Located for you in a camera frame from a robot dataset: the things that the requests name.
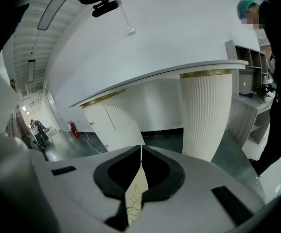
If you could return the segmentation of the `white wall conduit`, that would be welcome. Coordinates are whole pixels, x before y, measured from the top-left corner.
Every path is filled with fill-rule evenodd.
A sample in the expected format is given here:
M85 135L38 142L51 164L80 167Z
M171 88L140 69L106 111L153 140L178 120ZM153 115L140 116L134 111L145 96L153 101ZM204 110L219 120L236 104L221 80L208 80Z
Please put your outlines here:
M119 8L120 8L120 10L121 10L121 12L122 12L122 14L123 14L123 18L124 18L124 21L125 21L126 28L129 28L129 27L131 26L131 24L130 24L130 22L129 22L129 19L128 19L128 17L127 17L126 11L125 11L125 9L124 9L123 2L122 2L122 0L119 0L119 1L120 1L120 6L119 6Z

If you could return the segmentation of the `patterned beige mat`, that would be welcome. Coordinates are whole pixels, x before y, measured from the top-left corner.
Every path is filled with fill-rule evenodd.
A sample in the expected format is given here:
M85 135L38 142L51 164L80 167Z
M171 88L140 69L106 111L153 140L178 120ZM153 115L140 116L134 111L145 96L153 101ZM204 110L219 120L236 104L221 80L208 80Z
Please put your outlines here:
M142 195L147 190L148 183L141 165L135 178L125 193L126 213L129 226L134 223L138 215L141 213Z

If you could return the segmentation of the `short ceiling light panel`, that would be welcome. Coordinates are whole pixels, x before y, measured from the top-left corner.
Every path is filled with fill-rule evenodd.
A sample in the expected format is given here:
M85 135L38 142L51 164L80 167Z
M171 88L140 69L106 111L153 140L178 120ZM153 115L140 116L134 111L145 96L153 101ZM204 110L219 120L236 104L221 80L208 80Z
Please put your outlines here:
M34 71L35 71L35 59L28 61L28 82L34 80Z

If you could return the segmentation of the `red fire extinguisher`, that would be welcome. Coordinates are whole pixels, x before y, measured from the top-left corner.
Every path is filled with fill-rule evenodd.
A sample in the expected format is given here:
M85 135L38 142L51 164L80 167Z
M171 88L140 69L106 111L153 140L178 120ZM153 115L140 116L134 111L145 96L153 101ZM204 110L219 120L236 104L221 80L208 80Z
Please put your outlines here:
M77 128L76 128L74 122L73 121L67 121L66 123L70 126L70 130L71 130L72 134L74 135L74 137L79 138L80 134L77 131Z

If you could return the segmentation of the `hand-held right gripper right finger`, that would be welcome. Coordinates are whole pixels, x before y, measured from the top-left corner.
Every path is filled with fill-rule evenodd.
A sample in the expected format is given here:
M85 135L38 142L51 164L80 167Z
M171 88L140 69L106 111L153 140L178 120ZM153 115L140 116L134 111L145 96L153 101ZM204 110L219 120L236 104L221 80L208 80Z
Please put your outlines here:
M156 147L142 150L177 162L185 179L167 200L145 202L130 233L226 233L237 227L226 203L234 212L238 204L246 208L241 223L264 207L258 194L213 163Z

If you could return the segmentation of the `silver laptop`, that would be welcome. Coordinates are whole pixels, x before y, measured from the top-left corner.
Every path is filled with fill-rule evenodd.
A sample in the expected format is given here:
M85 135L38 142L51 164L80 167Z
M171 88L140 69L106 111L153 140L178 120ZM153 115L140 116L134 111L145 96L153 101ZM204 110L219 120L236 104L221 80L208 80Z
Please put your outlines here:
M239 75L239 92L249 93L253 91L254 75L253 74L240 74Z

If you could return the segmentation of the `white fluted pedestal with door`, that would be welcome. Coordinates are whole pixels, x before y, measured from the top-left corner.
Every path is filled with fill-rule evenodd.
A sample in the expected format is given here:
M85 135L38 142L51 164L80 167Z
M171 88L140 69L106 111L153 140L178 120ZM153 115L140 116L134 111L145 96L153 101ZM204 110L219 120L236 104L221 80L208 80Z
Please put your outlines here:
M109 152L145 144L137 122L123 104L124 92L122 89L80 105L91 128Z

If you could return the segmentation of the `grey desk with cubby shelf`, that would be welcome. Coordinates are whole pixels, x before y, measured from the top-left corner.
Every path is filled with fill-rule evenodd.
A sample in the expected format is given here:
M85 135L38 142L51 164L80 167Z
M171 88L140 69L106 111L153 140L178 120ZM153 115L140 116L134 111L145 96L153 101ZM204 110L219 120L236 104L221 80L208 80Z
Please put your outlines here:
M232 103L227 132L242 147L251 137L259 144L270 123L270 108L273 98L257 94L260 85L266 84L269 77L268 60L264 53L236 45L232 40L225 43L228 59L246 61L244 69L232 71ZM239 75L253 74L253 91L239 92Z

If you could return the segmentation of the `white fluted table pedestal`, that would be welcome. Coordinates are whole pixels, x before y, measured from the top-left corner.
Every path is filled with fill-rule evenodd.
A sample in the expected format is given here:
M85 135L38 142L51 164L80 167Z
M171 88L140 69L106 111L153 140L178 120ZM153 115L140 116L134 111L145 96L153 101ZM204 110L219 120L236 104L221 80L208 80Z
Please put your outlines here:
M183 150L191 157L211 161L223 137L232 99L230 69L180 75L183 101Z

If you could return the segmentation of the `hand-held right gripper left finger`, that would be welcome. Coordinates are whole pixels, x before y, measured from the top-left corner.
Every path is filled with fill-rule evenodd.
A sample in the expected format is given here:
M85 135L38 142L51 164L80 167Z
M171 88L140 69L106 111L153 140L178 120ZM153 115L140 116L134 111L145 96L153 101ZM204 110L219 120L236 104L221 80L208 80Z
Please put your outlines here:
M141 165L132 146L91 157L47 163L50 233L131 233L125 194Z

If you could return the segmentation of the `long ceiling light panel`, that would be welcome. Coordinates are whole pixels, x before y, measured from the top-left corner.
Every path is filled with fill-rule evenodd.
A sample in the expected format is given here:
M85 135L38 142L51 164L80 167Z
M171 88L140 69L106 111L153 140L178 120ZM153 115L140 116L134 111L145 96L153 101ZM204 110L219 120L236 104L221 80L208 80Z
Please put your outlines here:
M54 19L56 13L59 11L61 6L65 3L66 0L51 0L48 6L46 7L39 24L37 26L37 29L39 31L46 31L52 20Z

